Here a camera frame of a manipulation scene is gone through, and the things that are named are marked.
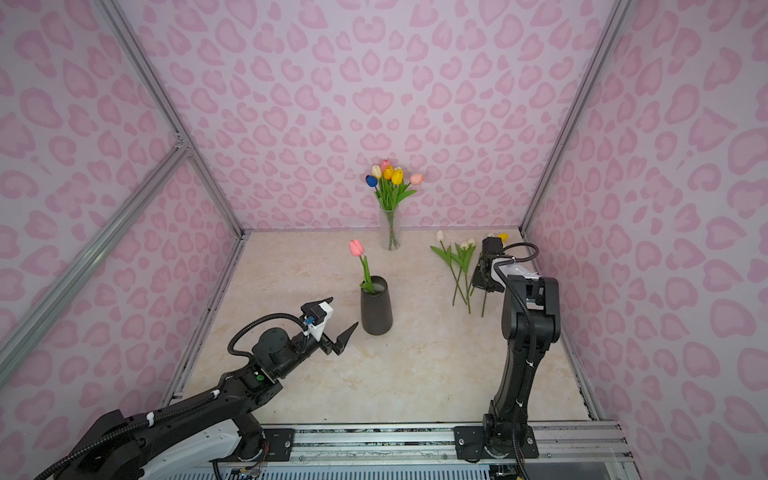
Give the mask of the light pink tulip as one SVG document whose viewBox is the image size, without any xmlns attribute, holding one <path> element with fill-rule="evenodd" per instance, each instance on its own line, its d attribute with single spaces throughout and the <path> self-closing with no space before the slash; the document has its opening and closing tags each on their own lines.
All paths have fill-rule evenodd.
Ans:
<svg viewBox="0 0 768 480">
<path fill-rule="evenodd" d="M 407 184 L 401 185 L 402 189 L 399 192 L 398 201 L 401 202 L 409 196 L 413 195 L 416 192 L 415 187 L 423 183 L 424 180 L 425 176 L 423 174 L 416 173 L 411 175 L 409 182 Z"/>
</svg>

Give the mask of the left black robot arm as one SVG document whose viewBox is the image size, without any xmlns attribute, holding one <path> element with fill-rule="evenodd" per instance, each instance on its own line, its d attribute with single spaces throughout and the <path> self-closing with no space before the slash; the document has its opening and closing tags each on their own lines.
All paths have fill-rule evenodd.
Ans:
<svg viewBox="0 0 768 480">
<path fill-rule="evenodd" d="M 308 302 L 300 315 L 271 313 L 248 323 L 227 345 L 228 354 L 245 359 L 244 366 L 176 404 L 132 416 L 120 410 L 102 415 L 41 478 L 163 479 L 228 457 L 266 459 L 267 438 L 254 411 L 315 351 L 342 354 L 356 330 L 350 326 L 336 339 L 326 335 L 331 302 Z"/>
</svg>

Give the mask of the clear glass vase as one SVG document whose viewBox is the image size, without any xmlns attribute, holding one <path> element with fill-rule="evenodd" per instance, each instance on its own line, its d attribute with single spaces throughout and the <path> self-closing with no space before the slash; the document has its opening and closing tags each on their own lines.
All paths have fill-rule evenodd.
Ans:
<svg viewBox="0 0 768 480">
<path fill-rule="evenodd" d="M 386 251 L 395 251 L 401 245 L 400 212 L 381 208 L 379 211 L 379 242 Z"/>
</svg>

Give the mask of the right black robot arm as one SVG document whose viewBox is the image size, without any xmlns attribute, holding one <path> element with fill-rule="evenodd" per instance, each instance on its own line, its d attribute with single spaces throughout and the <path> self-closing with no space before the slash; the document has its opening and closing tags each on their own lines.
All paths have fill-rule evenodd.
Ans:
<svg viewBox="0 0 768 480">
<path fill-rule="evenodd" d="M 533 254 L 518 258 L 509 251 L 527 242 L 506 246 L 498 237 L 486 237 L 471 285 L 504 295 L 502 336 L 507 356 L 501 383 L 490 401 L 480 427 L 456 427 L 457 458 L 470 463 L 482 459 L 512 459 L 521 463 L 539 456 L 533 428 L 528 424 L 528 404 L 536 371 L 561 333 L 559 283 L 526 269 Z"/>
</svg>

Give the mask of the black cone vase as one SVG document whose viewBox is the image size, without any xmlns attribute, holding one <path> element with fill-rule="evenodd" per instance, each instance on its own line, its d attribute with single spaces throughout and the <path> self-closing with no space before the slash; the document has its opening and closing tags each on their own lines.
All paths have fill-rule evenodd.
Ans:
<svg viewBox="0 0 768 480">
<path fill-rule="evenodd" d="M 373 292 L 360 291 L 361 324 L 370 335 L 381 336 L 393 326 L 393 310 L 387 281 L 378 275 L 371 277 Z"/>
</svg>

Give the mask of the deep pink tulip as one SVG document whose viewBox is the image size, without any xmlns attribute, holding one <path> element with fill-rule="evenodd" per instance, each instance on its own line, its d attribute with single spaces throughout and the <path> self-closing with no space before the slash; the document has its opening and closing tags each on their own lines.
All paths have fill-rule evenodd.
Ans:
<svg viewBox="0 0 768 480">
<path fill-rule="evenodd" d="M 372 276 L 370 274 L 370 269 L 368 265 L 368 259 L 365 254 L 365 248 L 361 241 L 355 239 L 351 240 L 349 242 L 349 250 L 352 256 L 356 257 L 362 266 L 363 270 L 363 280 L 360 284 L 360 288 L 370 294 L 375 294 L 376 290 L 374 287 L 374 283 L 372 281 Z"/>
</svg>

